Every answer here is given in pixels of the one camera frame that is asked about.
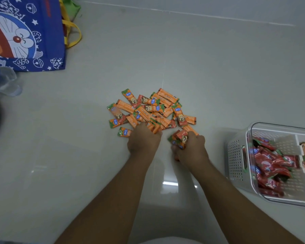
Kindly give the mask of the clear plastic bottle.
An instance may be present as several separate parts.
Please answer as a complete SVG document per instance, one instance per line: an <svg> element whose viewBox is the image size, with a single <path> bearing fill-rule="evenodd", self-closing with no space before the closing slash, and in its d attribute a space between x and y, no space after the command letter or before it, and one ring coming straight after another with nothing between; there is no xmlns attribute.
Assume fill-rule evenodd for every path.
<svg viewBox="0 0 305 244"><path fill-rule="evenodd" d="M17 75L10 67L0 66L0 93L9 97L16 97L22 93Z"/></svg>

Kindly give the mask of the person's left hand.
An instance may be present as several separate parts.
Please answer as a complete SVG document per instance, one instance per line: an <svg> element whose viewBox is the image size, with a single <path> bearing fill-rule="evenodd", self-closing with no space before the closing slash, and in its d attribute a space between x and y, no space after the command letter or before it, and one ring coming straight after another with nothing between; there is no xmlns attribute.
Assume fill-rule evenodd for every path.
<svg viewBox="0 0 305 244"><path fill-rule="evenodd" d="M127 147L131 155L154 157L162 137L130 137Z"/></svg>

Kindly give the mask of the pile of orange packets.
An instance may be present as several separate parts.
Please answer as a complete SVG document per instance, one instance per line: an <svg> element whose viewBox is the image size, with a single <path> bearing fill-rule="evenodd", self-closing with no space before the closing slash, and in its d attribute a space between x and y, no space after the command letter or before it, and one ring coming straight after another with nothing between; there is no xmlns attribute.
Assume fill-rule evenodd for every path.
<svg viewBox="0 0 305 244"><path fill-rule="evenodd" d="M119 137L128 138L132 129L140 123L145 123L153 133L179 127L180 130L193 131L195 135L199 135L193 128L197 124L197 118L186 115L179 98L163 88L149 97L142 94L136 97L128 88L122 91L122 95L126 101L118 99L107 106L113 116L109 120L110 128L119 127ZM125 124L129 124L132 129L123 127Z"/></svg>

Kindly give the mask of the pile of red packets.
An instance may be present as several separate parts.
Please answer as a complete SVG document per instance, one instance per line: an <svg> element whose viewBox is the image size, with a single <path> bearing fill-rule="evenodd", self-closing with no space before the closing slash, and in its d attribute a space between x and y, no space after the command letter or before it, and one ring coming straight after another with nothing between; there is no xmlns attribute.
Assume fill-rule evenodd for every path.
<svg viewBox="0 0 305 244"><path fill-rule="evenodd" d="M254 165L251 172L256 174L257 186L262 195L282 198L285 196L284 185L292 182L300 171L297 155L284 154L272 141L253 137Z"/></svg>

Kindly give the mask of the person's right forearm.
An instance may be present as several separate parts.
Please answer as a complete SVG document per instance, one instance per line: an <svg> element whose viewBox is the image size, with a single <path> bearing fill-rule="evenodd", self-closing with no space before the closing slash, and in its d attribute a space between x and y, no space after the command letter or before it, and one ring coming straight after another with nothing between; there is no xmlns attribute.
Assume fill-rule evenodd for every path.
<svg viewBox="0 0 305 244"><path fill-rule="evenodd" d="M241 194L211 163L190 166L229 244L304 244Z"/></svg>

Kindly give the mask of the blue cartoon tote bag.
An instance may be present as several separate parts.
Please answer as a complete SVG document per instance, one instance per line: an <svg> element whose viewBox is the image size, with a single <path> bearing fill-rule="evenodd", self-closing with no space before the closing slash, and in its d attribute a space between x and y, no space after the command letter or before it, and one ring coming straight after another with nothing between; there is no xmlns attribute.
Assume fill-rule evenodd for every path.
<svg viewBox="0 0 305 244"><path fill-rule="evenodd" d="M65 55L59 0L0 0L0 66L64 70Z"/></svg>

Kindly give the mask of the orange snack packet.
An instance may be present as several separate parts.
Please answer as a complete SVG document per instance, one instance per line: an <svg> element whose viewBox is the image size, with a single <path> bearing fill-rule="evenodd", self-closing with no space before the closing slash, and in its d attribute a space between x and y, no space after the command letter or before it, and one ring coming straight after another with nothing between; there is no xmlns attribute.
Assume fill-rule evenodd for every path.
<svg viewBox="0 0 305 244"><path fill-rule="evenodd" d="M177 137L174 135L171 135L167 139L172 145L178 146L181 150L185 149L185 144Z"/></svg>
<svg viewBox="0 0 305 244"><path fill-rule="evenodd" d="M176 138L179 139L183 144L186 144L188 141L188 133L186 130L179 130L179 132L177 132L175 134Z"/></svg>

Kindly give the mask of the person's right hand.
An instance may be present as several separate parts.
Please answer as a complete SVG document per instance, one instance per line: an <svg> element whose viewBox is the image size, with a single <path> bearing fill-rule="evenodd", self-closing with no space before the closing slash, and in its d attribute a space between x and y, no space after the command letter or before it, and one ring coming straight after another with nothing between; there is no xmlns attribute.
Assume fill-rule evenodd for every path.
<svg viewBox="0 0 305 244"><path fill-rule="evenodd" d="M188 132L188 141L184 149L186 158L181 162L191 173L195 173L210 164L209 156L205 148L205 138Z"/></svg>

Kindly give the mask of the person's left forearm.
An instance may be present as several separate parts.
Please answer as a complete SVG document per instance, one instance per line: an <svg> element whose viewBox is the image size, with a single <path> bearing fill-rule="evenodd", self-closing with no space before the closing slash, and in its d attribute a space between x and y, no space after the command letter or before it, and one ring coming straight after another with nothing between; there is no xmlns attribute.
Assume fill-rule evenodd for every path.
<svg viewBox="0 0 305 244"><path fill-rule="evenodd" d="M54 244L127 244L155 153L131 151L122 169Z"/></svg>

